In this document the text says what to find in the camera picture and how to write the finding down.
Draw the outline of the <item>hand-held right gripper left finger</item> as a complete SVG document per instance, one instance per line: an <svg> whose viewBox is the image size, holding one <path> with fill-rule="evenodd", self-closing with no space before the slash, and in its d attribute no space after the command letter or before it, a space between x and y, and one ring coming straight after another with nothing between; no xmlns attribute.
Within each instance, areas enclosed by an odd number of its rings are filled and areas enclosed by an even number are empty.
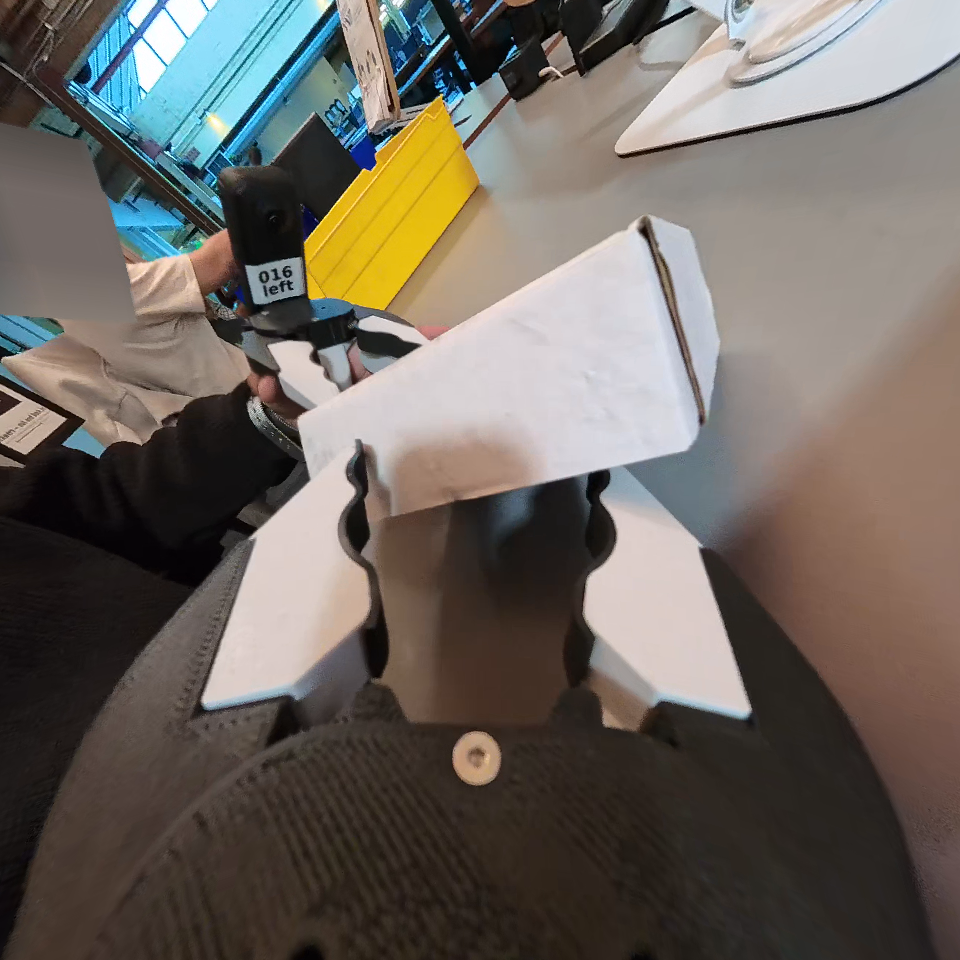
<svg viewBox="0 0 960 960"><path fill-rule="evenodd" d="M343 714L389 661L363 444L338 453L252 538L200 703L219 712L287 699L301 724Z"/></svg>

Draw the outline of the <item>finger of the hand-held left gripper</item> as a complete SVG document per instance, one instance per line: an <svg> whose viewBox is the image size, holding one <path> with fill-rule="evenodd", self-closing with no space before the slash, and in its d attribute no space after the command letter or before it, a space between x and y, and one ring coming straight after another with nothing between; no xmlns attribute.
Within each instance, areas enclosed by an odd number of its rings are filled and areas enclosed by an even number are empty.
<svg viewBox="0 0 960 960"><path fill-rule="evenodd" d="M354 385L349 346L346 342L320 349L305 341L272 342L272 374L289 399L304 411L313 410Z"/></svg>
<svg viewBox="0 0 960 960"><path fill-rule="evenodd" d="M363 376L376 374L413 354L431 340L394 314L355 314L348 360Z"/></svg>

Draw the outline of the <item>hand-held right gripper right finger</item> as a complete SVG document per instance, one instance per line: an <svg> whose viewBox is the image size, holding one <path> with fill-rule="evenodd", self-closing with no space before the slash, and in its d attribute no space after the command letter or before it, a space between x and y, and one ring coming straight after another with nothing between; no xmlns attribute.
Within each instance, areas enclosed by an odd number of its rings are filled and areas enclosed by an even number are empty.
<svg viewBox="0 0 960 960"><path fill-rule="evenodd" d="M621 466L585 487L588 564L564 642L571 687L606 726L636 730L672 704L733 721L752 705L699 541Z"/></svg>

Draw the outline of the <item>yellow storage bin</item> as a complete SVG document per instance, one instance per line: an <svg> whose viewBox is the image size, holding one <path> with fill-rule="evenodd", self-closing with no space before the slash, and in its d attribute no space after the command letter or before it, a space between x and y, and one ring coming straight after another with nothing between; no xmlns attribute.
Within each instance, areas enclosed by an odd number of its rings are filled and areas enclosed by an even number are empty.
<svg viewBox="0 0 960 960"><path fill-rule="evenodd" d="M386 308L480 186L443 99L380 149L305 241L307 292Z"/></svg>

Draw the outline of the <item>white cardboard box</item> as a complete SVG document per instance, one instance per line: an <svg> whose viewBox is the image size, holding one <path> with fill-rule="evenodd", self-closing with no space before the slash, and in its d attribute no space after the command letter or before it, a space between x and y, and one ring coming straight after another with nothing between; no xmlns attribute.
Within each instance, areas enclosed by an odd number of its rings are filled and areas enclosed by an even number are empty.
<svg viewBox="0 0 960 960"><path fill-rule="evenodd" d="M719 347L693 234L643 217L306 414L309 475L360 442L381 519L683 453Z"/></svg>

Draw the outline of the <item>person's left forearm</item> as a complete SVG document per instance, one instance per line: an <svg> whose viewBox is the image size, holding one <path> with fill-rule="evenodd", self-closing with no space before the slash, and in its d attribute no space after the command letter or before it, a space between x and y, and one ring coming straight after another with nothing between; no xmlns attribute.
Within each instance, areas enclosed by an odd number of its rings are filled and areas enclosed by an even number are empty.
<svg viewBox="0 0 960 960"><path fill-rule="evenodd" d="M21 569L69 551L104 554L194 587L217 566L238 515L303 462L295 422L249 385L195 400L141 445L100 457L56 448L2 468L2 553Z"/></svg>

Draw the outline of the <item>person's left hand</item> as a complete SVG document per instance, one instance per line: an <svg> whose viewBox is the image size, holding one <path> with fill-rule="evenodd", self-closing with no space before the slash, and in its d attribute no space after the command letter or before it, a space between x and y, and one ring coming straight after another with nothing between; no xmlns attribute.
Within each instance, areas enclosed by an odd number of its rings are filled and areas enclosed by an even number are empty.
<svg viewBox="0 0 960 960"><path fill-rule="evenodd" d="M302 406L286 395L279 378L272 373L262 374L253 370L246 378L246 383L251 394L285 422L295 423L305 413Z"/></svg>

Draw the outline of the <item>black cabinet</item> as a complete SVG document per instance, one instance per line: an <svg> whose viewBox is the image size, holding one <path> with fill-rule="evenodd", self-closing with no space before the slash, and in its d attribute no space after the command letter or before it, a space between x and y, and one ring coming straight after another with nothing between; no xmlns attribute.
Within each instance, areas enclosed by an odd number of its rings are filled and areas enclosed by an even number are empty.
<svg viewBox="0 0 960 960"><path fill-rule="evenodd" d="M296 131L271 166L282 169L292 178L301 205L318 223L363 172L317 113Z"/></svg>

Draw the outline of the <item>black framed sign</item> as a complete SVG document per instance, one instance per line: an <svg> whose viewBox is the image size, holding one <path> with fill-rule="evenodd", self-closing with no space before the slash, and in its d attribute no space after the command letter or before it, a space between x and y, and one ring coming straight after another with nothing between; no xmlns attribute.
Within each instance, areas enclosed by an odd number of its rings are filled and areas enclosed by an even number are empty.
<svg viewBox="0 0 960 960"><path fill-rule="evenodd" d="M5 376L1 377L1 465L21 467L45 450L62 447L84 421Z"/></svg>

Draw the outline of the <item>black battery charger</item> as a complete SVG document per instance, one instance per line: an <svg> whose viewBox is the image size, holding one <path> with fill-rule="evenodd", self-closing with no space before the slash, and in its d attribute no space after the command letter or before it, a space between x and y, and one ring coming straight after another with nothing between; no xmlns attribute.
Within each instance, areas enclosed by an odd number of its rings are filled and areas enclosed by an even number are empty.
<svg viewBox="0 0 960 960"><path fill-rule="evenodd" d="M514 102L522 102L543 85L563 78L550 64L539 37L515 43L501 63L498 75Z"/></svg>

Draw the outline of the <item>black cube device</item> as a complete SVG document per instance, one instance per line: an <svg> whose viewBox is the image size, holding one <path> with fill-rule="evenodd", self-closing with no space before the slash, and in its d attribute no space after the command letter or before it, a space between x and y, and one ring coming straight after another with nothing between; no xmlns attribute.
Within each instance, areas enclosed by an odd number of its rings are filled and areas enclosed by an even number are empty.
<svg viewBox="0 0 960 960"><path fill-rule="evenodd" d="M622 48L642 40L663 18L668 1L562 1L558 16L574 66L584 77Z"/></svg>

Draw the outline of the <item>white document stand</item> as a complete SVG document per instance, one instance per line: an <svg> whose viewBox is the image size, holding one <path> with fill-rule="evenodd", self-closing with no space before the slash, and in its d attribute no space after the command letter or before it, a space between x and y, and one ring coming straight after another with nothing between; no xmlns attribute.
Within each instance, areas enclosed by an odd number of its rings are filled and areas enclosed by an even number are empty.
<svg viewBox="0 0 960 960"><path fill-rule="evenodd" d="M690 5L719 26L622 133L621 159L870 107L959 57L957 1Z"/></svg>

